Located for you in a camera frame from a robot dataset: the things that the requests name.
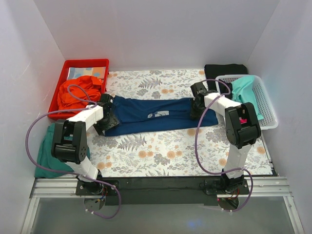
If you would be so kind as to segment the dark blue t shirt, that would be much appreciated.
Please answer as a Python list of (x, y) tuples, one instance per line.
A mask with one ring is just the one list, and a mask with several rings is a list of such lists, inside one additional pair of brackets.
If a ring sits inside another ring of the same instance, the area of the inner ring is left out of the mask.
[(105, 131), (105, 136), (196, 128), (191, 118), (189, 97), (169, 100), (140, 100), (115, 96), (113, 111), (119, 124)]

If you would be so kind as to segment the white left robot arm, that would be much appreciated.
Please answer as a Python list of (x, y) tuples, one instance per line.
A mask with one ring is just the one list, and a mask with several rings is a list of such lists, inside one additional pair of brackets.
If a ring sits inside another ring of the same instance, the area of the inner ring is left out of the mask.
[(113, 111), (114, 98), (109, 94), (102, 94), (96, 107), (87, 106), (73, 117), (61, 119), (55, 123), (51, 154), (54, 158), (68, 165), (82, 187), (91, 194), (98, 195), (104, 189), (99, 170), (92, 165), (87, 157), (87, 130), (94, 127), (98, 135), (119, 125), (119, 120)]

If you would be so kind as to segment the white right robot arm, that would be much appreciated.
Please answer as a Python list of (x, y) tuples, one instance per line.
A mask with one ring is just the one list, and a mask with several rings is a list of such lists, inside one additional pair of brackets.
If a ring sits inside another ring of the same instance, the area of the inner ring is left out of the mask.
[(205, 180), (200, 186), (207, 194), (224, 192), (231, 194), (241, 186), (246, 187), (244, 179), (245, 162), (251, 147), (261, 136), (261, 129), (254, 106), (250, 102), (239, 103), (228, 99), (227, 94), (208, 90), (202, 81), (191, 86), (191, 118), (201, 126), (208, 110), (222, 115), (225, 120), (225, 133), (230, 143), (226, 165), (214, 177)]

